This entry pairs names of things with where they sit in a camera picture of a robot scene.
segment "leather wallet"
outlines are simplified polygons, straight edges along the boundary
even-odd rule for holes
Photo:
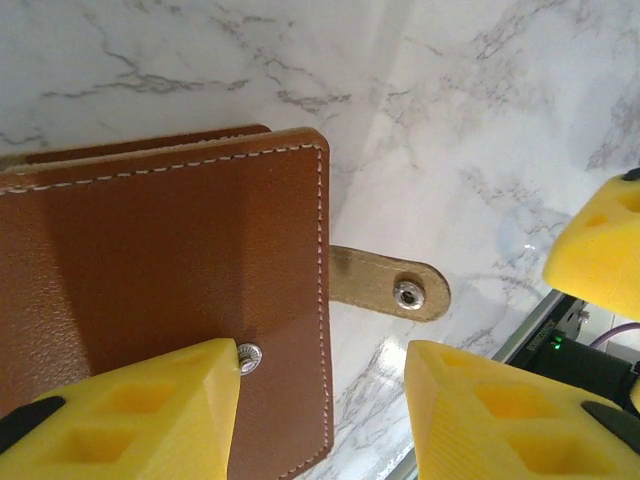
[[[0,174],[0,416],[212,338],[255,343],[229,479],[333,442],[329,148],[253,125],[23,156]]]

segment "purple cable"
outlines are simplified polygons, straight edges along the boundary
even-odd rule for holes
[[[631,323],[625,323],[624,325],[618,325],[617,327],[612,328],[608,332],[604,332],[602,335],[600,335],[598,338],[596,338],[593,342],[591,342],[591,345],[589,345],[589,346],[591,348],[598,348],[604,342],[606,342],[611,337],[613,337],[613,336],[615,336],[615,335],[617,335],[619,333],[628,332],[629,330],[637,330],[637,329],[640,329],[640,323],[637,323],[637,322],[631,322]]]

